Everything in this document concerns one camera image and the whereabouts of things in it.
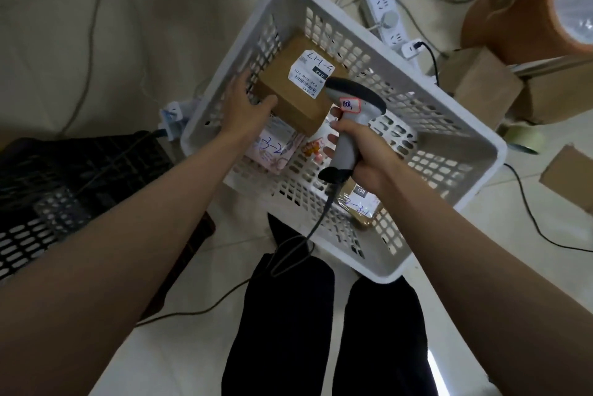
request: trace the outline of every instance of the person's left hand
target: person's left hand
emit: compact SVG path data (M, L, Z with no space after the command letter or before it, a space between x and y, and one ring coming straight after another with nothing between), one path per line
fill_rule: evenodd
M249 102L246 93L249 68L233 78L226 88L223 107L221 135L228 135L240 142L247 149L262 132L271 110L276 106L278 97L270 95L260 104Z

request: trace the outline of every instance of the tape roll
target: tape roll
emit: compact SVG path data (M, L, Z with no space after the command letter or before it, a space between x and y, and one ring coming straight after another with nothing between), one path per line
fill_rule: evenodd
M535 155L542 152L545 144L544 134L531 126L511 126L504 139L509 148Z

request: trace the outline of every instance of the right arm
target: right arm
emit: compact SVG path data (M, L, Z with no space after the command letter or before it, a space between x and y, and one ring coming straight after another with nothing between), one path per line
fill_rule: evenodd
M355 138L354 179L381 199L500 391L593 394L593 315L465 220L367 126L333 127Z

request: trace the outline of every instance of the hand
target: hand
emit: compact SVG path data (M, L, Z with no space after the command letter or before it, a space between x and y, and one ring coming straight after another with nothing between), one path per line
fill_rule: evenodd
M271 110L276 106L278 97L270 95L260 104L254 105L247 98L247 79L251 71L244 70L233 78L225 91L221 135L239 141L245 151L257 136L270 117Z
M331 127L339 133L350 134L362 156L354 168L352 178L363 189L381 198L381 194L389 186L389 172L403 162L387 142L370 127L352 120L342 120L343 113L337 107L331 109L331 114L338 118L331 123ZM337 144L338 138L334 134L330 134L327 139L334 145ZM334 155L334 150L328 146L323 149L323 152L331 158Z

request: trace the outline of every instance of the black pants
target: black pants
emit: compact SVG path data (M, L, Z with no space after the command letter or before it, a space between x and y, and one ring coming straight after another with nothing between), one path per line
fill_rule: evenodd
M264 255L253 275L270 259ZM249 282L223 396L321 394L333 299L333 271L315 257L279 277L264 273ZM352 287L333 395L437 395L422 310L404 278L388 285L361 278Z

